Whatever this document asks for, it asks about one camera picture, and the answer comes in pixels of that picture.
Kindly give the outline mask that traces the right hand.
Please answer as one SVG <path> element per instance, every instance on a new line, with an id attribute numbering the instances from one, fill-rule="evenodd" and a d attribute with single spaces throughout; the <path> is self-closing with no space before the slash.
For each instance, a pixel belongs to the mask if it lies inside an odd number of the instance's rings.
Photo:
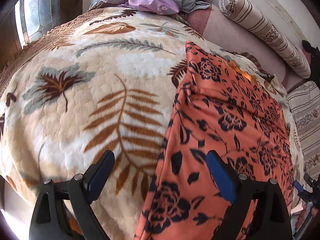
<path id="1" fill-rule="evenodd" d="M 313 207 L 311 209 L 311 214 L 313 217 L 316 217 L 317 213 L 319 212 L 319 209 Z M 300 212 L 299 217 L 297 218 L 297 222 L 295 224 L 295 229 L 298 230 L 302 224 L 304 223 L 304 220 L 306 219 L 308 215 L 307 212 L 307 204 L 303 204 L 303 210 Z"/>

